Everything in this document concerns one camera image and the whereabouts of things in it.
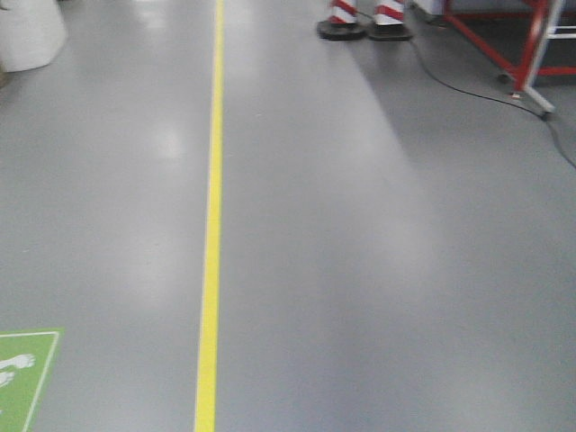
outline floor marking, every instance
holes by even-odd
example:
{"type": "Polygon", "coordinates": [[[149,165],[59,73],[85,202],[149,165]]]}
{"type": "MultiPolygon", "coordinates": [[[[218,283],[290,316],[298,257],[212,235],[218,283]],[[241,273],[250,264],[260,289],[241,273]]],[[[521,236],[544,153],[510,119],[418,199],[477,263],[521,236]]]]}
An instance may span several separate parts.
{"type": "Polygon", "coordinates": [[[214,432],[216,419],[216,367],[220,291],[222,202],[222,109],[224,78],[224,3],[216,0],[210,131],[208,210],[204,250],[202,320],[196,384],[195,432],[214,432]]]}
{"type": "Polygon", "coordinates": [[[62,328],[0,333],[0,430],[28,432],[62,328]]]}

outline cone base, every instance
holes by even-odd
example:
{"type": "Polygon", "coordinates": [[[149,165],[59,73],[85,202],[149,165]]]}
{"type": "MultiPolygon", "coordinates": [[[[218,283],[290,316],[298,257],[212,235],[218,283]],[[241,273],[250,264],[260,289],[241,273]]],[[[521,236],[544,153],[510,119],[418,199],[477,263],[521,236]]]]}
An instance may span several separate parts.
{"type": "Polygon", "coordinates": [[[366,35],[366,30],[357,23],[333,24],[328,20],[319,22],[316,30],[322,39],[329,41],[356,41],[366,35]]]}
{"type": "Polygon", "coordinates": [[[368,26],[368,38],[372,41],[409,41],[413,34],[404,24],[378,25],[372,22],[368,26]]]}

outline white footprint symbol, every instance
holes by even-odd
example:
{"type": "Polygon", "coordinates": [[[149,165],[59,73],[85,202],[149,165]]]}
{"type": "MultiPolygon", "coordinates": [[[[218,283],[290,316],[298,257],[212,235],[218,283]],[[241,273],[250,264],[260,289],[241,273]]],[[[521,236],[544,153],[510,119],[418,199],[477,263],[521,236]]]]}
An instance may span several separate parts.
{"type": "Polygon", "coordinates": [[[35,362],[36,358],[32,354],[21,354],[12,359],[12,366],[16,369],[23,369],[33,367],[35,362]]]}
{"type": "Polygon", "coordinates": [[[24,369],[25,367],[33,367],[36,362],[36,357],[32,354],[20,354],[16,357],[9,358],[8,360],[0,361],[0,370],[8,367],[15,367],[16,369],[24,369]]]}
{"type": "Polygon", "coordinates": [[[0,372],[0,388],[8,385],[14,379],[14,372],[0,372]]]}

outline electrical cable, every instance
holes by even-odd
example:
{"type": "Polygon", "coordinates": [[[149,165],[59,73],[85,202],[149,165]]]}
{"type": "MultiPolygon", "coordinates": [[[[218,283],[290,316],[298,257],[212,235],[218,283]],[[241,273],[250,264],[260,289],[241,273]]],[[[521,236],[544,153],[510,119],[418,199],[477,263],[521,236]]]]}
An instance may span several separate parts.
{"type": "MultiPolygon", "coordinates": [[[[359,15],[362,15],[366,18],[370,18],[371,20],[373,19],[373,17],[368,14],[368,13],[364,13],[364,12],[360,12],[357,11],[357,13],[359,15]]],[[[410,46],[413,48],[414,50],[414,54],[416,55],[416,60],[418,62],[418,65],[421,67],[421,69],[424,71],[424,73],[426,75],[428,75],[428,77],[430,77],[431,79],[433,79],[434,81],[436,81],[437,83],[439,83],[441,86],[447,87],[450,90],[453,90],[457,93],[461,93],[463,95],[469,95],[472,97],[477,97],[479,99],[484,99],[487,101],[491,101],[497,104],[503,104],[503,105],[508,105],[511,106],[513,108],[516,108],[520,111],[524,111],[526,113],[530,113],[532,115],[534,115],[538,120],[540,120],[541,122],[543,122],[546,127],[548,128],[548,130],[550,131],[550,135],[552,136],[552,142],[553,142],[553,146],[556,149],[556,151],[560,154],[560,156],[562,156],[562,158],[574,169],[576,170],[576,162],[574,162],[573,160],[570,159],[570,157],[568,156],[568,154],[566,153],[566,151],[564,150],[561,142],[560,142],[560,137],[558,136],[558,131],[554,128],[554,126],[552,124],[550,124],[549,121],[546,120],[545,116],[547,115],[547,113],[545,112],[543,115],[539,115],[537,112],[534,112],[532,110],[529,110],[523,106],[519,106],[516,105],[514,103],[510,103],[510,102],[506,102],[506,101],[502,101],[500,99],[496,99],[494,97],[489,97],[489,96],[484,96],[481,94],[476,94],[476,93],[472,93],[472,92],[468,92],[466,90],[463,90],[461,88],[457,88],[454,87],[453,85],[450,85],[448,83],[446,83],[445,81],[443,81],[442,79],[438,78],[428,67],[428,65],[426,64],[426,61],[424,60],[424,58],[422,57],[422,53],[420,51],[420,48],[418,47],[418,45],[416,44],[416,42],[414,42],[414,40],[410,40],[409,41],[410,46]]]]}

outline red and white stripe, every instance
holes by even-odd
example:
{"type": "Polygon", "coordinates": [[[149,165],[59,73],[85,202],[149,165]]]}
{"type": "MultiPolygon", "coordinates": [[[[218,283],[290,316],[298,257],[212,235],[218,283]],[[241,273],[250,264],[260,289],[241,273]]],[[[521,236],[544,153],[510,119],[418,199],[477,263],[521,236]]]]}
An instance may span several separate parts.
{"type": "Polygon", "coordinates": [[[376,25],[404,23],[404,0],[378,0],[374,12],[376,25]]]}
{"type": "Polygon", "coordinates": [[[328,19],[333,24],[356,23],[356,0],[332,0],[328,19]]]}

